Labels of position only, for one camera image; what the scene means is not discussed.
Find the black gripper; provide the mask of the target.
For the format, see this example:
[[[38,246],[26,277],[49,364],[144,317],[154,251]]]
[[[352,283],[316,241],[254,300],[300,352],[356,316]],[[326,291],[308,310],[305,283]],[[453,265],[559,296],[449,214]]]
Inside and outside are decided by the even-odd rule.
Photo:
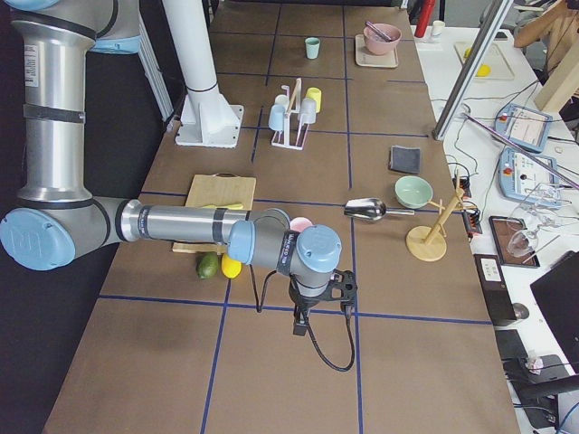
[[[309,310],[322,301],[330,301],[331,297],[331,283],[328,282],[315,295],[304,295],[300,289],[301,285],[295,275],[290,275],[289,282],[289,296],[294,302],[294,320],[293,331],[294,335],[306,334],[306,320],[303,316],[309,316]]]

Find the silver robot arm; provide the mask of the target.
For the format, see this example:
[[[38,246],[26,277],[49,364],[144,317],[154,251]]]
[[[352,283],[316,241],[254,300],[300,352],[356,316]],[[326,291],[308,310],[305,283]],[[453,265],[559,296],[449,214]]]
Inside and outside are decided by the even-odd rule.
[[[281,210],[144,205],[96,197],[84,185],[85,58],[89,51],[140,47],[136,1],[13,1],[24,40],[25,186],[1,222],[1,242],[20,265],[50,270],[103,246],[138,240],[221,244],[232,259],[289,278],[294,331],[310,335],[308,314],[337,301],[349,314],[351,273],[337,267],[341,240],[325,225],[290,227]]]

